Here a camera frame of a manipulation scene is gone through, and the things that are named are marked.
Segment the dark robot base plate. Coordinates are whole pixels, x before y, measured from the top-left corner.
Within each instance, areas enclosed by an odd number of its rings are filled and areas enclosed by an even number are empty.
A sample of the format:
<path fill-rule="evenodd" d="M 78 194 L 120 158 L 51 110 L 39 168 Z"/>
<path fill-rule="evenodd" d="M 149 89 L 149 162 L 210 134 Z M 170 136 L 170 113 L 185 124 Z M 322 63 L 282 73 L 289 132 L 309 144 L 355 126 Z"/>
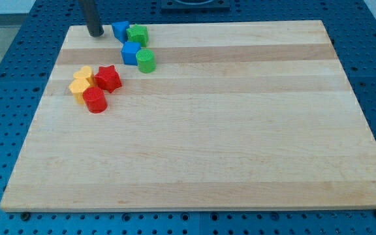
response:
<path fill-rule="evenodd" d="M 161 0 L 161 12 L 177 10 L 229 10 L 229 0 Z"/>

